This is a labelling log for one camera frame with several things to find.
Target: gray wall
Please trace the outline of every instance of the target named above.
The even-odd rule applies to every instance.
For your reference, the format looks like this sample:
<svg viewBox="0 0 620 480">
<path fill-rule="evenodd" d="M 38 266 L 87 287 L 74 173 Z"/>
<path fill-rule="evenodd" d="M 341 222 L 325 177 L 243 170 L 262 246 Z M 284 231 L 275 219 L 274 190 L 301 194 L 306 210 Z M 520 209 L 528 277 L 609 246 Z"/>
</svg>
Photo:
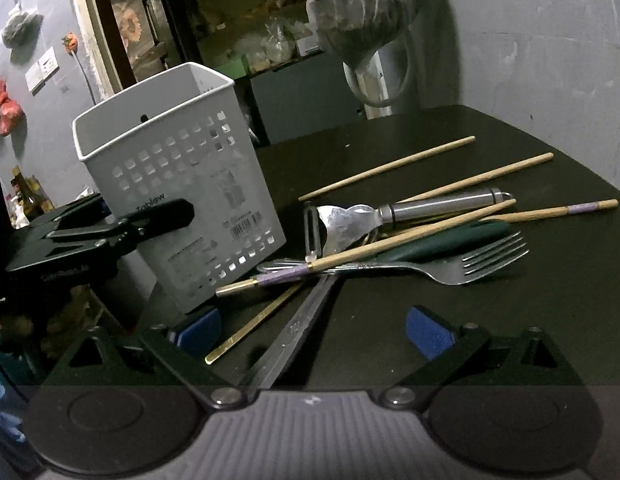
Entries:
<svg viewBox="0 0 620 480">
<path fill-rule="evenodd" d="M 8 19 L 13 0 L 0 0 L 0 30 Z M 12 168 L 19 165 L 26 175 L 34 174 L 55 205 L 74 199 L 86 186 L 94 186 L 77 160 L 72 142 L 72 120 L 92 106 L 84 77 L 76 61 L 66 54 L 61 38 L 68 32 L 79 35 L 71 0 L 23 0 L 24 9 L 37 8 L 43 16 L 39 35 L 23 48 L 12 51 L 0 45 L 0 77 L 7 81 L 8 95 L 23 108 L 26 121 L 10 136 L 0 137 L 0 178 L 10 190 Z M 55 49 L 59 70 L 32 95 L 24 74 L 50 47 Z M 90 74 L 83 45 L 79 59 Z"/>
<path fill-rule="evenodd" d="M 620 0 L 428 0 L 413 33 L 424 107 L 488 113 L 620 189 Z"/>
</svg>

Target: pile of utensils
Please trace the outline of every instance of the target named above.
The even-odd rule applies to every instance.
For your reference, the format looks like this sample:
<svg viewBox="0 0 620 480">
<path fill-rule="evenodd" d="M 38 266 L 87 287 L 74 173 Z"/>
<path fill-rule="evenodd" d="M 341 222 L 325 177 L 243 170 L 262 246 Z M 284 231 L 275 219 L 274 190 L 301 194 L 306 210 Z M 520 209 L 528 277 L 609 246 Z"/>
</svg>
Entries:
<svg viewBox="0 0 620 480">
<path fill-rule="evenodd" d="M 475 137 L 448 142 L 365 171 L 299 197 L 305 202 L 325 192 L 474 142 Z M 528 248 L 514 222 L 554 218 L 614 208 L 616 200 L 497 214 L 516 200 L 497 188 L 455 193 L 504 174 L 552 160 L 545 153 L 439 187 L 395 204 L 374 208 L 333 205 L 304 208 L 305 260 L 283 258 L 263 262 L 259 273 L 248 280 L 217 289 L 217 296 L 236 294 L 255 286 L 293 282 L 273 303 L 239 332 L 211 352 L 213 363 L 271 315 L 301 288 L 302 280 L 317 274 L 318 283 L 301 304 L 277 339 L 248 371 L 241 385 L 269 388 L 294 359 L 307 333 L 341 276 L 368 272 L 417 272 L 443 285 L 465 285 L 520 260 Z"/>
</svg>

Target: metal fork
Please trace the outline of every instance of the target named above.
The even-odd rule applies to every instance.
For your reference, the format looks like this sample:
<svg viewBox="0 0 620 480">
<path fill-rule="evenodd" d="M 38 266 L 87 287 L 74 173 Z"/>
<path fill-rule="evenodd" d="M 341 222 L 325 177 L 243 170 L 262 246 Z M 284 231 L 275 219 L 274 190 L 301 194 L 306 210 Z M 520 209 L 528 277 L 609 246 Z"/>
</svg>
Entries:
<svg viewBox="0 0 620 480">
<path fill-rule="evenodd" d="M 434 260 L 426 264 L 412 262 L 354 262 L 324 270 L 322 274 L 342 274 L 360 270 L 403 269 L 422 272 L 443 285 L 462 285 L 475 282 L 509 264 L 523 258 L 529 250 L 523 241 L 521 232 L 514 233 L 494 243 L 459 256 Z M 295 265 L 302 261 L 274 260 L 261 264 L 260 272 L 274 272 Z"/>
</svg>

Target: white plastic basket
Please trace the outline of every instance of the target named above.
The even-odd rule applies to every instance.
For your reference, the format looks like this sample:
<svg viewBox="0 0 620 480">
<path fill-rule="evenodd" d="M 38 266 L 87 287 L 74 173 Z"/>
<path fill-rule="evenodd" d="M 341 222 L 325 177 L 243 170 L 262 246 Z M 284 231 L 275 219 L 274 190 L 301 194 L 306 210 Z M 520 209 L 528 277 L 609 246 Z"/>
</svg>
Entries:
<svg viewBox="0 0 620 480">
<path fill-rule="evenodd" d="M 189 227 L 138 248 L 184 312 L 285 243 L 233 85 L 185 63 L 72 123 L 79 160 L 115 216 L 177 198 L 194 205 Z"/>
</svg>

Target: wooden chopstick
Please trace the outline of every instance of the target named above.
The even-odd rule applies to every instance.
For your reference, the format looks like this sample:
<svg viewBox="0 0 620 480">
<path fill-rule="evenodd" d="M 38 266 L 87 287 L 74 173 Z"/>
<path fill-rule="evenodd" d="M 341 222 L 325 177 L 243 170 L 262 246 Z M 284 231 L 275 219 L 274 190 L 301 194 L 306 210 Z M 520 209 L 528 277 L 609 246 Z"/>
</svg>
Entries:
<svg viewBox="0 0 620 480">
<path fill-rule="evenodd" d="M 472 220 L 477 220 L 479 218 L 483 218 L 484 216 L 489 216 L 492 213 L 514 205 L 515 203 L 516 200 L 514 199 L 505 200 L 501 203 L 483 207 L 474 211 L 469 211 L 468 213 L 464 213 L 453 218 L 448 218 L 434 224 L 414 227 L 412 229 L 408 229 L 404 233 L 393 236 L 391 238 L 378 240 L 378 242 L 373 242 L 362 247 L 349 249 L 347 251 L 343 251 L 342 253 L 331 254 L 330 256 L 325 256 L 324 258 L 314 260 L 311 263 L 299 265 L 294 269 L 277 270 L 276 272 L 271 272 L 268 275 L 267 282 L 280 283 L 290 278 L 299 278 L 306 274 L 319 272 L 321 270 L 329 269 L 330 267 L 334 267 L 340 264 L 347 264 L 349 262 L 354 262 L 357 260 L 364 260 L 370 256 L 374 256 L 377 253 L 387 251 L 389 249 L 394 249 L 395 247 L 411 242 L 412 240 L 424 238 L 426 236 L 433 235 L 434 233 L 450 229 L 451 227 L 456 227 L 457 225 L 462 225 L 467 222 L 471 222 Z M 228 296 L 230 294 L 235 294 L 247 288 L 259 286 L 261 283 L 266 283 L 266 280 L 250 278 L 249 280 L 243 280 L 242 282 L 231 283 L 230 285 L 224 285 L 217 288 L 216 295 L 219 297 Z"/>
<path fill-rule="evenodd" d="M 503 176 L 509 173 L 514 173 L 515 171 L 524 170 L 525 168 L 536 166 L 537 164 L 541 164 L 543 162 L 547 162 L 548 160 L 552 160 L 552 158 L 554 158 L 554 153 L 548 152 L 548 153 L 543 153 L 542 155 L 537 155 L 531 158 L 526 158 L 525 160 L 519 160 L 518 162 L 515 162 L 513 164 L 508 164 L 507 166 L 503 166 L 502 168 L 496 168 L 496 170 L 486 171 L 485 173 L 474 175 L 469 178 L 464 178 L 463 180 L 459 180 L 458 182 L 453 182 L 452 184 L 448 184 L 447 186 L 437 187 L 436 189 L 432 189 L 430 191 L 426 191 L 424 193 L 414 195 L 409 198 L 405 198 L 404 200 L 399 200 L 399 203 L 410 202 L 411 200 L 421 200 L 425 198 L 432 198 L 434 196 L 439 196 L 445 193 L 456 191 L 457 189 L 463 189 L 464 187 L 474 186 L 475 184 L 480 184 L 482 182 L 485 182 L 487 180 L 492 180 L 493 178 L 496 178 L 499 176 Z"/>
<path fill-rule="evenodd" d="M 312 191 L 311 193 L 306 193 L 305 195 L 299 197 L 299 202 L 309 200 L 323 193 L 327 193 L 328 191 L 332 191 L 334 189 L 347 186 L 348 184 L 358 182 L 359 180 L 363 180 L 364 178 L 368 178 L 369 176 L 384 173 L 385 171 L 390 171 L 394 168 L 400 168 L 401 166 L 405 166 L 410 162 L 421 160 L 422 158 L 427 158 L 428 156 L 437 155 L 438 153 L 443 153 L 448 150 L 453 150 L 455 148 L 458 148 L 459 146 L 464 146 L 466 144 L 469 144 L 470 142 L 474 142 L 475 139 L 476 137 L 474 136 L 464 137 L 463 139 L 453 140 L 453 142 L 448 142 L 446 144 L 441 144 L 441 146 L 430 148 L 429 150 L 425 150 L 424 152 L 418 152 L 414 153 L 413 155 L 404 156 L 403 158 L 388 162 L 387 164 L 383 164 L 382 166 L 372 168 L 371 170 L 363 171 L 363 173 L 344 178 L 343 180 L 335 182 L 334 184 L 330 184 L 329 186 L 324 186 L 320 189 L 317 189 L 316 191 Z"/>
<path fill-rule="evenodd" d="M 533 211 L 521 211 L 519 213 L 506 213 L 503 215 L 493 215 L 482 218 L 481 220 L 503 220 L 506 222 L 529 222 L 530 220 L 541 220 L 543 218 L 557 218 L 559 216 L 575 215 L 579 213 L 589 213 L 599 209 L 613 209 L 618 207 L 619 201 L 599 200 L 598 202 L 587 202 L 584 204 L 563 205 L 560 207 L 550 207 L 547 209 L 535 209 Z"/>
<path fill-rule="evenodd" d="M 288 290 L 286 290 L 281 296 L 276 298 L 272 303 L 270 303 L 266 308 L 261 310 L 255 317 L 250 319 L 244 326 L 242 326 L 237 332 L 231 335 L 228 339 L 226 339 L 221 345 L 215 348 L 212 352 L 205 356 L 205 363 L 211 365 L 215 362 L 219 357 L 225 354 L 229 349 L 231 349 L 234 345 L 236 345 L 241 339 L 247 336 L 250 332 L 252 332 L 256 327 L 258 327 L 267 316 L 272 314 L 277 308 L 283 305 L 287 300 L 289 300 L 297 290 L 301 288 L 303 283 L 295 283 Z"/>
</svg>

